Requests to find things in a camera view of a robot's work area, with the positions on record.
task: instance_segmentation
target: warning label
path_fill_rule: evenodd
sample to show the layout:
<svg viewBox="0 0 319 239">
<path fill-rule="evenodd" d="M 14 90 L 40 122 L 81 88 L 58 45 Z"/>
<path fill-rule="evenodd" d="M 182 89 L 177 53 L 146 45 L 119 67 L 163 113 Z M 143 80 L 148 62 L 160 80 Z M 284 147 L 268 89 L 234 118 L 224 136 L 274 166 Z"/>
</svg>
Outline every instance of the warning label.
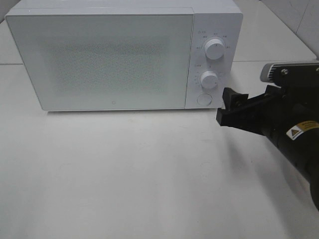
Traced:
<svg viewBox="0 0 319 239">
<path fill-rule="evenodd" d="M 291 138 L 292 140 L 295 140 L 300 135 L 302 135 L 304 132 L 313 129 L 313 128 L 319 128 L 319 123 L 313 120 L 304 121 L 301 122 L 295 126 L 293 126 L 291 129 L 289 129 L 286 133 L 286 135 Z"/>
</svg>

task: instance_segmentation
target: white table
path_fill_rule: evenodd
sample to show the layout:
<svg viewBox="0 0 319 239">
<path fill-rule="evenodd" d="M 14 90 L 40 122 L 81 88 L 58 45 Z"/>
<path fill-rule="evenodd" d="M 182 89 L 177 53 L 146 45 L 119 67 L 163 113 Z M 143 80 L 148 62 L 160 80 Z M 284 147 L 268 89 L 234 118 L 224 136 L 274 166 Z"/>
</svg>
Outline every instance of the white table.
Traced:
<svg viewBox="0 0 319 239">
<path fill-rule="evenodd" d="M 261 2 L 237 2 L 231 87 L 254 96 L 268 61 L 315 59 Z M 264 137 L 216 110 L 46 113 L 5 23 L 0 56 L 1 239 L 318 238 L 307 182 Z"/>
</svg>

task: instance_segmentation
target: white knob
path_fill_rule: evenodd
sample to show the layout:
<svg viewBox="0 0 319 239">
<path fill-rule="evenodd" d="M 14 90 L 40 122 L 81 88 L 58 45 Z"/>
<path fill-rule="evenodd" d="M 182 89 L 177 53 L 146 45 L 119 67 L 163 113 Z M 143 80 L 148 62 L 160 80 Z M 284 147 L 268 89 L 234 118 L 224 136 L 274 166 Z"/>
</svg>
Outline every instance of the white knob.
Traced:
<svg viewBox="0 0 319 239">
<path fill-rule="evenodd" d="M 205 44 L 206 56 L 211 60 L 217 60 L 224 55 L 225 43 L 220 38 L 213 38 Z"/>
<path fill-rule="evenodd" d="M 205 71 L 200 76 L 200 82 L 203 88 L 213 89 L 218 84 L 218 76 L 212 71 Z"/>
</svg>

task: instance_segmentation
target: microwave door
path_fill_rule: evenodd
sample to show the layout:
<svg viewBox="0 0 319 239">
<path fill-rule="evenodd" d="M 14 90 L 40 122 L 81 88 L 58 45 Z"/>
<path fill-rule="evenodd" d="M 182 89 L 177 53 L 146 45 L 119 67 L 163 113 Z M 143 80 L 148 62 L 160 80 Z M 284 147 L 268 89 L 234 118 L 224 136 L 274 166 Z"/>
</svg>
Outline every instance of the microwave door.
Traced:
<svg viewBox="0 0 319 239">
<path fill-rule="evenodd" d="M 185 107 L 192 14 L 7 20 L 44 110 Z"/>
</svg>

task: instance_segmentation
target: microwave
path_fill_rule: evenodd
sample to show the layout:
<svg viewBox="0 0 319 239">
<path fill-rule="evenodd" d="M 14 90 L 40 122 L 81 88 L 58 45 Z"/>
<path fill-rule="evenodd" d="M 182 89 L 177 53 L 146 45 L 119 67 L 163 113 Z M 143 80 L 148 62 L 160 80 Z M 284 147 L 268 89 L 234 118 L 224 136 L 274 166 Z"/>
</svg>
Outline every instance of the microwave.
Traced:
<svg viewBox="0 0 319 239">
<path fill-rule="evenodd" d="M 45 111 L 222 106 L 232 0 L 21 0 L 6 15 Z"/>
</svg>

